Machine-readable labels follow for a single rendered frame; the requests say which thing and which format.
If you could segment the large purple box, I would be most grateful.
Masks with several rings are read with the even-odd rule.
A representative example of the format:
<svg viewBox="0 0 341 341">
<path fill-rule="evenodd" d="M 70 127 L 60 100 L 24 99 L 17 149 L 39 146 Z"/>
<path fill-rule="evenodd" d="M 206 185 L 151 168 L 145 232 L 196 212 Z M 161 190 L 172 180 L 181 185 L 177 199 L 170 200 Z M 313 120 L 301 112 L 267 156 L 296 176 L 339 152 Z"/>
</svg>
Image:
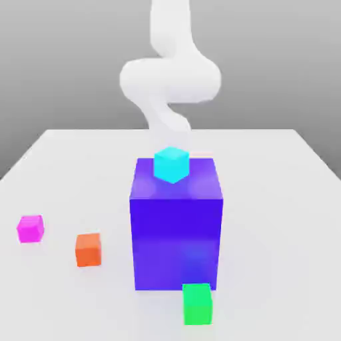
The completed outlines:
<svg viewBox="0 0 341 341">
<path fill-rule="evenodd" d="M 216 289 L 223 195 L 214 161 L 191 159 L 190 174 L 171 184 L 140 158 L 129 201 L 136 290 Z"/>
</svg>

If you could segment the small orange cube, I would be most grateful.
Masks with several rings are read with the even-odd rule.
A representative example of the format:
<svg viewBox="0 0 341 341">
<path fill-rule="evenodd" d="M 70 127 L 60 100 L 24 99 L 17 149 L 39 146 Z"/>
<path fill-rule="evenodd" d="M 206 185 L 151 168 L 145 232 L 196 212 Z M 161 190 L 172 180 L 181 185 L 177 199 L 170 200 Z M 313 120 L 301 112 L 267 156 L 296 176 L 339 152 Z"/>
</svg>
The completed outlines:
<svg viewBox="0 0 341 341">
<path fill-rule="evenodd" d="M 76 239 L 75 256 L 78 267 L 100 266 L 102 256 L 100 234 L 79 234 Z"/>
</svg>

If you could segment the small cyan cube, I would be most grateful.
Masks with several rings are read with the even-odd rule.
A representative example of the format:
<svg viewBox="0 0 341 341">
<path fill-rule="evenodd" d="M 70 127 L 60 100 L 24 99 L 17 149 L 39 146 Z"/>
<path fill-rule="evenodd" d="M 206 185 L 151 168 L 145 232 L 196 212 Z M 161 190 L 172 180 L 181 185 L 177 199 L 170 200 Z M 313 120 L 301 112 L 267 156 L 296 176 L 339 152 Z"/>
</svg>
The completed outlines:
<svg viewBox="0 0 341 341">
<path fill-rule="evenodd" d="M 188 151 L 167 147 L 154 155 L 154 176 L 174 184 L 189 175 Z"/>
</svg>

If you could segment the small magenta cube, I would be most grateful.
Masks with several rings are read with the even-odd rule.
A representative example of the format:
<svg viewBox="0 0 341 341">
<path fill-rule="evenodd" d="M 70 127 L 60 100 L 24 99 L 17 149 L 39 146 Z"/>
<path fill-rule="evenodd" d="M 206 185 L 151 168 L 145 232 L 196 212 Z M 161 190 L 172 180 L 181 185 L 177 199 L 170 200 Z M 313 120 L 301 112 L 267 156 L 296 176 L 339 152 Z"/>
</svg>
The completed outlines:
<svg viewBox="0 0 341 341">
<path fill-rule="evenodd" d="M 22 216 L 17 225 L 17 234 L 20 243 L 40 242 L 45 227 L 41 215 Z"/>
</svg>

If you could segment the small green cube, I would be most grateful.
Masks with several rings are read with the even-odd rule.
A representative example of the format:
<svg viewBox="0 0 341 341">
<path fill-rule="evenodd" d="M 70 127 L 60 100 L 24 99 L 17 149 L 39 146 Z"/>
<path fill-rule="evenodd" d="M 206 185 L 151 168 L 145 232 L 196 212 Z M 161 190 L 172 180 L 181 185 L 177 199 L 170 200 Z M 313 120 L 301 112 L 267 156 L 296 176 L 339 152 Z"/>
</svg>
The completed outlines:
<svg viewBox="0 0 341 341">
<path fill-rule="evenodd" d="M 212 324 L 212 295 L 209 283 L 183 284 L 184 325 Z"/>
</svg>

